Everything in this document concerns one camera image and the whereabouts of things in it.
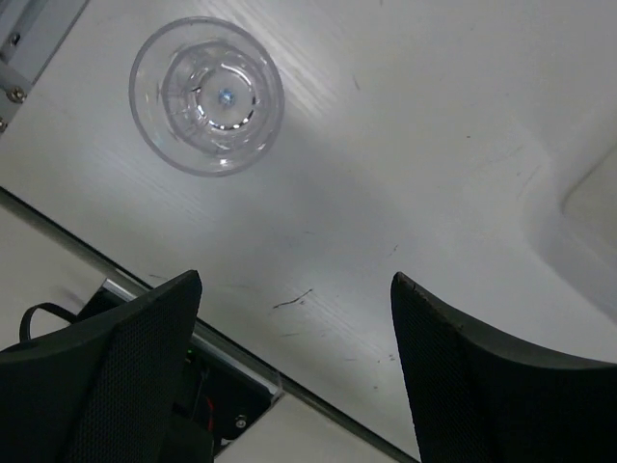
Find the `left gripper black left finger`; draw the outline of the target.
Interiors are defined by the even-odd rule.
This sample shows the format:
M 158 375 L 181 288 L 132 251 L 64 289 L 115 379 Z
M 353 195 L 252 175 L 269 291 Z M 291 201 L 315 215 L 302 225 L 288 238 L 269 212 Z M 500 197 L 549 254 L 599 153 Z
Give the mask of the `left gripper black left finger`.
M 2 350 L 2 461 L 157 461 L 200 300 L 189 270 Z

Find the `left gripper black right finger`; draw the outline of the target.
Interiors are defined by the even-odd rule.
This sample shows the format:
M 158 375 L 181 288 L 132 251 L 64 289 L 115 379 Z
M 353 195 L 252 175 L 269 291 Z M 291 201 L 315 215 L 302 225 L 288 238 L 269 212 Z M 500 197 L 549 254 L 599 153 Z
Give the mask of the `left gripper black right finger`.
M 511 336 L 401 272 L 390 302 L 421 461 L 615 461 L 615 365 Z

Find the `clear plastic cup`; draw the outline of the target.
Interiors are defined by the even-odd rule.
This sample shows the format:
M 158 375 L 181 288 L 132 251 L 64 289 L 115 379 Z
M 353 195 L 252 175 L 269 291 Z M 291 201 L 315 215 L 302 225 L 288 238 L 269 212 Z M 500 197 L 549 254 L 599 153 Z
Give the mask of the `clear plastic cup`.
M 129 105 L 148 146 L 173 167 L 224 177 L 258 161 L 284 114 L 282 79 L 251 34 L 219 18 L 170 22 L 142 45 Z

